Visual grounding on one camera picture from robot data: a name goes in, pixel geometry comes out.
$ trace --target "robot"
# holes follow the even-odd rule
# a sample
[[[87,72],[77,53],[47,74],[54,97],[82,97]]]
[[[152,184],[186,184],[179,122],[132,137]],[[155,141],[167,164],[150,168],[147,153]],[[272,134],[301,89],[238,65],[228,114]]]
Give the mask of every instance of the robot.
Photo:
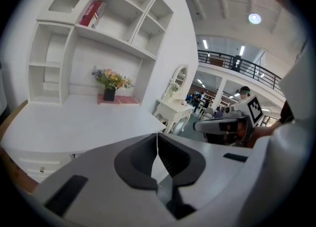
[[[259,101],[256,95],[253,95],[230,107],[226,107],[223,118],[195,122],[193,129],[202,132],[208,142],[213,143],[216,135],[235,135],[238,123],[243,123],[245,124],[246,133],[242,138],[236,136],[235,139],[239,145],[246,146],[247,141],[251,138],[253,128],[262,117],[263,113]]]

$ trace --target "white shelf unit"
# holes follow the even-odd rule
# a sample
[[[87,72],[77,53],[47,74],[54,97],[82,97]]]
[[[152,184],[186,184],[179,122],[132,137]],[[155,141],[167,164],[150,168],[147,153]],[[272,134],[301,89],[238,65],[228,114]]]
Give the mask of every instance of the white shelf unit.
[[[69,94],[100,92],[90,74],[94,61],[130,76],[127,95],[144,99],[173,12],[162,0],[100,0],[105,10],[93,29],[79,24],[93,1],[49,0],[43,7],[28,64],[30,102],[63,104]]]
[[[72,29],[63,24],[37,24],[29,54],[29,102],[62,103],[61,69]]]

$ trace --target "ceiling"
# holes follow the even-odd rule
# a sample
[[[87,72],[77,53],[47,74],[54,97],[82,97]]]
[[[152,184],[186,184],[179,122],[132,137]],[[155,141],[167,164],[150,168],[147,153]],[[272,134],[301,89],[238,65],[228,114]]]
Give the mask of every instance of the ceiling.
[[[245,44],[243,41],[232,39],[232,38],[221,38],[221,37],[212,37],[212,36],[196,36],[197,38],[197,48],[199,50],[209,50],[219,53],[225,53],[228,55],[236,56],[240,53],[241,46],[245,46],[242,59],[255,62],[255,58],[258,55],[264,53],[263,50],[250,45]],[[205,49],[203,40],[206,40],[208,49]]]
[[[202,86],[197,81],[197,79],[201,80],[202,83],[205,85],[206,89],[209,89],[209,90],[216,90],[216,89],[218,89],[219,85],[221,83],[221,80],[222,80],[221,77],[218,77],[218,76],[215,76],[215,75],[211,75],[211,74],[207,74],[207,73],[200,72],[200,71],[196,72],[196,75],[195,75],[194,80],[193,80],[193,84],[197,85],[197,86]],[[233,96],[233,95],[235,95],[236,91],[238,89],[240,89],[241,87],[242,87],[242,85],[240,85],[240,84],[238,84],[238,83],[236,83],[234,81],[227,80],[227,82],[225,84],[225,87],[224,87],[224,92]],[[257,95],[258,100],[259,100],[262,108],[269,109],[274,116],[279,116],[279,114],[281,112],[281,108],[279,106],[277,106],[276,104],[271,102],[265,96],[253,91],[252,89],[251,89],[251,94],[252,95],[254,95],[254,94]],[[240,101],[240,97],[235,97],[234,96],[234,98],[232,98],[232,100],[233,101]]]
[[[214,31],[216,34],[205,34],[234,37],[245,41],[250,35],[242,36],[240,33],[251,31],[253,36],[256,36],[256,40],[249,38],[250,43],[257,43],[257,47],[280,59],[287,59],[287,54],[298,53],[305,39],[301,28],[297,24],[296,17],[274,0],[186,0],[186,2],[194,23],[221,23],[219,30]],[[248,16],[250,13],[259,14],[262,22],[259,25],[249,23]],[[212,32],[215,27],[217,25],[211,28],[211,31],[207,30],[207,32]],[[229,33],[234,32],[236,35],[229,36]],[[263,34],[265,34],[266,44],[260,46],[263,43],[260,40]],[[278,40],[278,43],[276,44],[269,37]]]

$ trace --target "white wall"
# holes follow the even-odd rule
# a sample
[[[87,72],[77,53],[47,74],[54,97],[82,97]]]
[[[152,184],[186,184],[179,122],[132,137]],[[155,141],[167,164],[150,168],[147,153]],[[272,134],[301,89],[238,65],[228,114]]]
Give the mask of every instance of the white wall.
[[[36,17],[44,3],[45,0],[22,0],[2,36],[3,86],[11,110],[27,99],[26,63]]]
[[[183,96],[188,93],[198,67],[197,44],[189,9],[185,0],[164,0],[173,10],[168,30],[160,48],[142,106],[153,112],[169,80],[180,64],[188,64],[189,72]]]
[[[165,92],[169,79],[180,64],[188,64],[189,72],[184,86],[184,96],[188,92],[198,67],[197,45],[194,28],[185,0],[164,0],[174,11],[167,33],[153,69],[142,105],[150,112],[156,107],[156,99]],[[45,0],[23,0],[8,25],[1,47],[3,82],[11,109],[27,99],[26,62],[36,25],[36,17]],[[87,72],[92,64],[87,65]],[[72,76],[72,83],[80,79]]]
[[[280,78],[283,78],[294,65],[294,61],[289,64],[277,58],[269,52],[266,52],[261,58],[261,66]]]
[[[70,76],[70,93],[96,95],[103,93],[104,87],[96,83],[91,75],[93,66],[112,69],[122,76],[131,78],[134,84],[142,60],[103,43],[79,38],[75,49]],[[120,88],[116,94],[132,96],[133,88]]]

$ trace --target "white column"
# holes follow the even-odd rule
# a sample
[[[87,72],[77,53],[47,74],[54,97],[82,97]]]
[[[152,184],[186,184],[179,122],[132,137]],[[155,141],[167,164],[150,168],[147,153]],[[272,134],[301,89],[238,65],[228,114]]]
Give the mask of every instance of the white column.
[[[221,84],[219,85],[219,88],[217,90],[214,102],[211,106],[211,108],[215,111],[216,108],[219,106],[219,104],[221,103],[221,99],[223,96],[223,91],[224,91],[224,87],[226,84],[227,79],[226,78],[222,78]]]

